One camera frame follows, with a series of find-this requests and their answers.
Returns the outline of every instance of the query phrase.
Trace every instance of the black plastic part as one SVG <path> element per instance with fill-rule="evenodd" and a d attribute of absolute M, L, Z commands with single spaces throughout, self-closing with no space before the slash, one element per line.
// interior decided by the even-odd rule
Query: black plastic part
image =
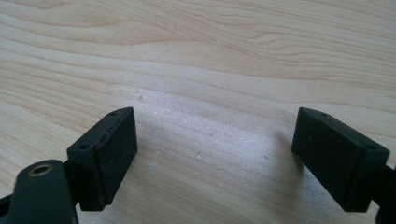
<path fill-rule="evenodd" d="M 376 180 L 373 200 L 380 206 L 375 222 L 396 223 L 396 171 L 386 167 Z"/>
<path fill-rule="evenodd" d="M 66 161 L 64 163 L 64 170 L 66 171 L 72 203 L 74 206 L 76 206 L 81 197 L 82 188 L 82 181 L 80 179 L 80 173 L 78 172 L 79 169 L 77 167 L 73 167 L 70 161 Z"/>
<path fill-rule="evenodd" d="M 70 172 L 81 180 L 81 210 L 102 211 L 112 203 L 136 152 L 131 107 L 107 114 L 67 149 Z"/>
<path fill-rule="evenodd" d="M 12 195 L 8 195 L 0 199 L 0 224 L 7 223 L 8 210 L 9 210 L 9 205 L 11 203 L 11 196 Z"/>
<path fill-rule="evenodd" d="M 17 177 L 8 223 L 78 223 L 60 161 L 41 161 Z"/>
<path fill-rule="evenodd" d="M 365 212 L 389 151 L 343 122 L 300 108 L 292 152 L 347 212 Z"/>

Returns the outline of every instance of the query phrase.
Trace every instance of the wooden table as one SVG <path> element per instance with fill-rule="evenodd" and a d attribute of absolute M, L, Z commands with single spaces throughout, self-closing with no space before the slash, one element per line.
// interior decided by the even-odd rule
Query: wooden table
<path fill-rule="evenodd" d="M 139 152 L 81 223 L 374 223 L 290 152 L 300 106 L 391 150 L 393 0 L 0 2 L 0 195 L 106 113 L 135 109 Z"/>

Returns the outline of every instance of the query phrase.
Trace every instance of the black rectangular block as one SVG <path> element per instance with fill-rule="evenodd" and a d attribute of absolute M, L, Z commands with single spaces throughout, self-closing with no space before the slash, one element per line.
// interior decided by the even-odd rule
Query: black rectangular block
<path fill-rule="evenodd" d="M 300 108 L 292 152 L 347 212 L 365 212 L 389 151 L 343 122 Z"/>
<path fill-rule="evenodd" d="M 67 149 L 80 173 L 83 211 L 102 211 L 111 204 L 137 152 L 134 109 L 126 107 L 102 118 Z"/>

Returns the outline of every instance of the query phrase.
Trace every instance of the wooden surface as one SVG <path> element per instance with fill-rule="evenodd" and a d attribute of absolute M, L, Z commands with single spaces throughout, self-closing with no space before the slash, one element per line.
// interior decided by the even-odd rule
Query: wooden surface
<path fill-rule="evenodd" d="M 0 196 L 133 106 L 139 152 L 81 223 L 374 223 L 290 152 L 327 112 L 396 162 L 393 0 L 0 1 Z"/>

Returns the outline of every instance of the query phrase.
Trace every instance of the mounting hole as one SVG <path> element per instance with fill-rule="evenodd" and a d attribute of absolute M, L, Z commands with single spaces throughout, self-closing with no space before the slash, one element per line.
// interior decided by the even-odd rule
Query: mounting hole
<path fill-rule="evenodd" d="M 79 146 L 79 149 L 87 149 L 89 147 L 90 147 L 90 145 L 84 144 L 84 145 Z"/>
<path fill-rule="evenodd" d="M 30 170 L 29 176 L 36 177 L 36 176 L 44 175 L 50 172 L 51 170 L 52 170 L 51 164 L 42 164 Z"/>
<path fill-rule="evenodd" d="M 373 147 L 373 146 L 366 146 L 368 149 L 370 149 L 370 150 L 376 150 L 376 147 Z"/>

